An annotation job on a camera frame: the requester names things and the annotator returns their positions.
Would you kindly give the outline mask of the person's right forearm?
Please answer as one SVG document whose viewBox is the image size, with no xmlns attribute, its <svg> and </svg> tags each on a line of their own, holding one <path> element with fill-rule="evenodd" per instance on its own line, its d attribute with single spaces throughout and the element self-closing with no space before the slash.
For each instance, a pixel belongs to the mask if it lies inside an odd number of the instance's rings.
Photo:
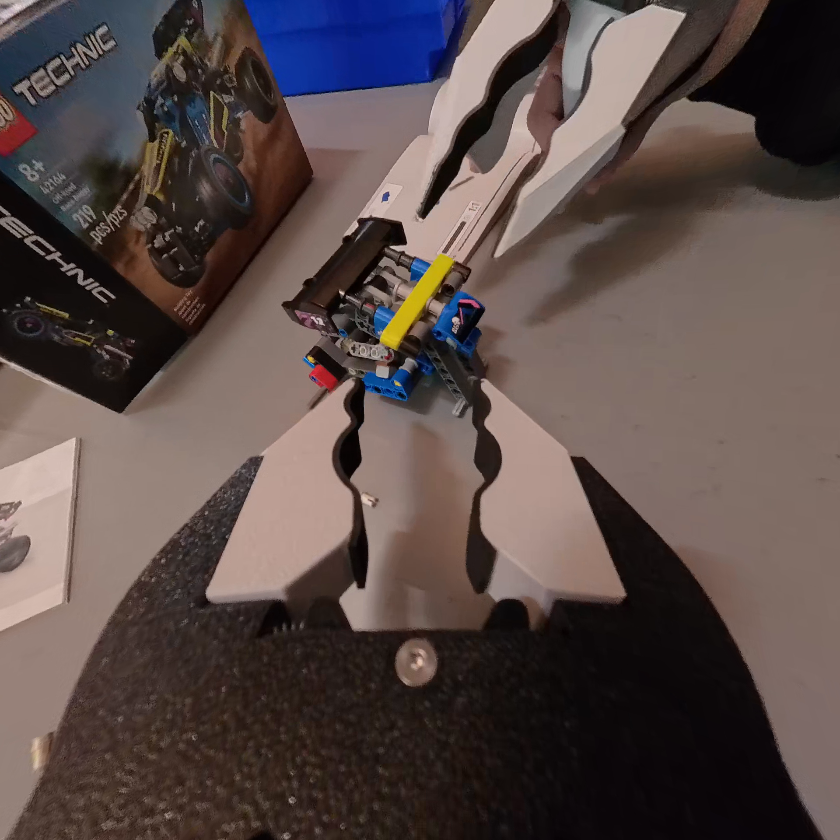
<svg viewBox="0 0 840 840">
<path fill-rule="evenodd" d="M 745 46 L 688 98 L 753 117 L 776 158 L 838 162 L 839 2 L 769 2 Z"/>
</svg>

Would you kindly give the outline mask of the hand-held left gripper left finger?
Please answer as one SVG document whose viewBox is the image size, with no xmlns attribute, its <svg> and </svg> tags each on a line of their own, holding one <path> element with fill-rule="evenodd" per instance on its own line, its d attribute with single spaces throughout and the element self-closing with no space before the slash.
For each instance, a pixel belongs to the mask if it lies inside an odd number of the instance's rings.
<svg viewBox="0 0 840 840">
<path fill-rule="evenodd" d="M 369 563 L 361 494 L 364 387 L 342 383 L 262 455 L 206 588 L 215 604 L 310 604 L 363 589 Z"/>
</svg>

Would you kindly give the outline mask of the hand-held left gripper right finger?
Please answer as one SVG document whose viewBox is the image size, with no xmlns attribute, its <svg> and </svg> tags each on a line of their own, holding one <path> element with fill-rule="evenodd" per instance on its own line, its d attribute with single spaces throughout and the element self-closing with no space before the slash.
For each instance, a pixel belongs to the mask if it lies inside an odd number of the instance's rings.
<svg viewBox="0 0 840 840">
<path fill-rule="evenodd" d="M 620 603 L 625 588 L 572 457 L 488 380 L 476 384 L 465 565 L 473 591 L 526 604 Z"/>
</svg>

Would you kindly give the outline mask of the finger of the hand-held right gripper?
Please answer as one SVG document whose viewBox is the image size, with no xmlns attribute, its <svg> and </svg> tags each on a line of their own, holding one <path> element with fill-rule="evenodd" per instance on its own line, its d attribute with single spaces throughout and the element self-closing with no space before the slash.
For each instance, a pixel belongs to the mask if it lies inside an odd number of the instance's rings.
<svg viewBox="0 0 840 840">
<path fill-rule="evenodd" d="M 416 214 L 425 219 L 492 124 L 511 87 L 537 69 L 560 34 L 560 3 L 496 1 L 480 20 L 438 91 Z"/>
<path fill-rule="evenodd" d="M 523 184 L 496 258 L 528 238 L 615 156 L 627 114 L 685 18 L 660 5 L 630 14 L 606 5 L 570 6 L 562 64 L 568 114 L 540 168 Z"/>
</svg>

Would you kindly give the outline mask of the partly built toy buggy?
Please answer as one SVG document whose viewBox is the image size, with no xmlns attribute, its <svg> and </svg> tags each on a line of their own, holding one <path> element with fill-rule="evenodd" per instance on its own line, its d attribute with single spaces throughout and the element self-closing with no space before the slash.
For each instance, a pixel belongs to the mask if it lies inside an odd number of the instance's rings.
<svg viewBox="0 0 840 840">
<path fill-rule="evenodd" d="M 303 360 L 321 390 L 357 380 L 370 394 L 406 403 L 421 381 L 436 377 L 462 417 L 485 376 L 481 332 L 465 354 L 437 341 L 433 329 L 454 294 L 467 292 L 470 268 L 446 255 L 426 262 L 396 248 L 405 244 L 401 223 L 358 218 L 282 307 L 291 321 L 319 334 Z"/>
</svg>

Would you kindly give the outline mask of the blue stickered toy tile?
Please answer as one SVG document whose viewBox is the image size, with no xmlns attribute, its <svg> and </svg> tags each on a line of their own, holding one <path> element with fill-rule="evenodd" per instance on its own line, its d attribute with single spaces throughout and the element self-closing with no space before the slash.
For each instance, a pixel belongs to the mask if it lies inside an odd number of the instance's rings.
<svg viewBox="0 0 840 840">
<path fill-rule="evenodd" d="M 476 298 L 462 290 L 444 305 L 434 326 L 433 336 L 463 354 L 471 354 L 480 331 L 478 324 L 486 311 Z"/>
</svg>

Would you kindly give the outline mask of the dark toy set box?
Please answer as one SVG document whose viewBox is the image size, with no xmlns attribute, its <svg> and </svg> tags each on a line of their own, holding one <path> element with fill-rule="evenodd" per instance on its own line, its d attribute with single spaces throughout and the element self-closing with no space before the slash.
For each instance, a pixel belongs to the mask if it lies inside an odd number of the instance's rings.
<svg viewBox="0 0 840 840">
<path fill-rule="evenodd" d="M 2 2 L 2 363 L 123 413 L 313 172 L 246 2 Z"/>
</svg>

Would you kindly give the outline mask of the instruction booklet with buggy cover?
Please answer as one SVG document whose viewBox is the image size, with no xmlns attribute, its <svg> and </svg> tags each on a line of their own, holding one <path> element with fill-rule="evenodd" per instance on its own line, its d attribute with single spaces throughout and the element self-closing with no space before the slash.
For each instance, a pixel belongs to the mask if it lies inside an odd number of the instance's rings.
<svg viewBox="0 0 840 840">
<path fill-rule="evenodd" d="M 81 441 L 1 470 L 1 630 L 68 602 Z"/>
</svg>

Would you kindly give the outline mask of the person's right hand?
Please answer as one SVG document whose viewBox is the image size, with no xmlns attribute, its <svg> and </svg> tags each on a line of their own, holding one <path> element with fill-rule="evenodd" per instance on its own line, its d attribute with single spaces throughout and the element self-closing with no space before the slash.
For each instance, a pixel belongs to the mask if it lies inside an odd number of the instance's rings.
<svg viewBox="0 0 840 840">
<path fill-rule="evenodd" d="M 555 130 L 565 119 L 563 95 L 563 45 L 553 49 L 541 70 L 528 112 L 528 130 L 543 153 L 548 152 Z M 632 158 L 646 134 L 658 119 L 653 110 L 631 125 L 617 152 L 583 187 L 585 193 L 595 194 L 609 182 L 617 171 Z"/>
</svg>

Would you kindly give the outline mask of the blue plastic bin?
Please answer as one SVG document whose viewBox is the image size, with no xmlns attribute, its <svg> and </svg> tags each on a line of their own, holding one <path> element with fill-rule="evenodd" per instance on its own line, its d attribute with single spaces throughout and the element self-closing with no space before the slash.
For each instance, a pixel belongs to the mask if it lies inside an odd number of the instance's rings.
<svg viewBox="0 0 840 840">
<path fill-rule="evenodd" d="M 247 1 L 284 97 L 435 78 L 464 1 Z"/>
</svg>

